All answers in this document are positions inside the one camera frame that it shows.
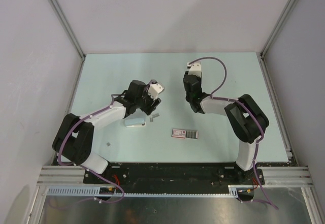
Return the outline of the grey staple strip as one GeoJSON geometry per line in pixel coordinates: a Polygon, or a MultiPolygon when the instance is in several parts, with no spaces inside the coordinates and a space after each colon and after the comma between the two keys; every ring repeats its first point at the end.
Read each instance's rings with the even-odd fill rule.
{"type": "Polygon", "coordinates": [[[160,114],[159,113],[155,113],[153,115],[150,116],[150,122],[153,122],[155,118],[159,117],[160,114]]]}

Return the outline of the light blue stapler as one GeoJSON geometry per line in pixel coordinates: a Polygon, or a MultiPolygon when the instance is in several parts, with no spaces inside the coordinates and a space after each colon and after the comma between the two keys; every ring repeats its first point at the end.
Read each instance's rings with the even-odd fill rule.
{"type": "Polygon", "coordinates": [[[146,125],[145,118],[132,118],[124,121],[125,127],[143,127],[146,125]]]}

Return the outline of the red staple box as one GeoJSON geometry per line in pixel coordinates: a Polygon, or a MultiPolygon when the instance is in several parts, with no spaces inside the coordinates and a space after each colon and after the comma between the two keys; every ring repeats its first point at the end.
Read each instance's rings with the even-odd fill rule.
{"type": "Polygon", "coordinates": [[[172,129],[171,137],[180,139],[198,139],[199,133],[196,130],[172,129]]]}

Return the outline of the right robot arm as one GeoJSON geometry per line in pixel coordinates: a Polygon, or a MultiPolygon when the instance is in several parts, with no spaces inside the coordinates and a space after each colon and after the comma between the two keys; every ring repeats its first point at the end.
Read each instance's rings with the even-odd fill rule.
{"type": "Polygon", "coordinates": [[[260,141],[264,138],[269,120],[248,94],[237,99],[213,97],[202,91],[202,79],[186,72],[183,77],[185,99],[195,113],[226,116],[239,139],[239,151],[234,166],[234,178],[246,184],[256,172],[260,141]]]}

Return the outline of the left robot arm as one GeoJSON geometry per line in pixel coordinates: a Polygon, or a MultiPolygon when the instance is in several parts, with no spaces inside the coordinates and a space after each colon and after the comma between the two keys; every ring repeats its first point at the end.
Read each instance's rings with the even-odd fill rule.
{"type": "Polygon", "coordinates": [[[109,182],[112,177],[109,162],[92,149],[94,132],[129,117],[138,109],[150,115],[161,103],[159,95],[164,90],[155,80],[148,84],[133,80],[121,94],[111,95],[112,101],[106,107],[83,116],[67,114],[52,144],[58,164],[84,167],[94,171],[99,182],[109,182]]]}

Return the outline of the right aluminium frame post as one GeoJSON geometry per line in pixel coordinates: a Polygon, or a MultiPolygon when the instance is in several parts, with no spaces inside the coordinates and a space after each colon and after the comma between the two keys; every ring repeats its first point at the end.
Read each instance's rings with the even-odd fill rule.
{"type": "Polygon", "coordinates": [[[276,41],[277,36],[280,34],[281,30],[283,29],[285,23],[287,22],[290,14],[292,13],[292,11],[294,10],[295,6],[297,5],[299,0],[288,0],[283,8],[283,10],[281,11],[281,14],[275,24],[275,26],[273,27],[270,35],[267,38],[266,43],[264,44],[260,55],[262,58],[264,58],[268,51],[270,50],[271,46],[273,45],[273,43],[276,41]]]}

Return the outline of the aluminium frame post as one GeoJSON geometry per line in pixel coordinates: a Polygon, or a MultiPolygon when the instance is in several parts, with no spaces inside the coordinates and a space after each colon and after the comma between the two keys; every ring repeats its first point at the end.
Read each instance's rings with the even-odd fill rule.
{"type": "Polygon", "coordinates": [[[264,44],[260,55],[262,58],[264,58],[268,51],[270,50],[271,46],[273,45],[273,43],[276,41],[277,36],[280,34],[281,30],[283,29],[285,23],[287,22],[290,14],[292,13],[292,11],[294,10],[295,6],[297,5],[299,0],[288,0],[283,8],[283,10],[281,11],[281,14],[275,24],[275,26],[273,27],[270,35],[267,38],[266,43],[264,44]]]}
{"type": "Polygon", "coordinates": [[[65,31],[68,39],[72,43],[73,47],[75,48],[76,52],[81,58],[85,57],[85,53],[83,52],[81,45],[59,3],[58,0],[48,0],[51,8],[53,9],[58,21],[60,22],[63,30],[65,31]]]}

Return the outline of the left aluminium frame post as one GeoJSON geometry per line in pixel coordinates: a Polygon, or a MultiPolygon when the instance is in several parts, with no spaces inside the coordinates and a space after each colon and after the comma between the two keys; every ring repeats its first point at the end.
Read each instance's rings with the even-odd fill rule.
{"type": "Polygon", "coordinates": [[[58,0],[48,0],[51,8],[53,9],[58,21],[60,22],[63,30],[65,31],[68,39],[72,43],[73,47],[75,48],[76,52],[81,58],[85,57],[85,53],[83,52],[81,45],[59,3],[58,0]]]}

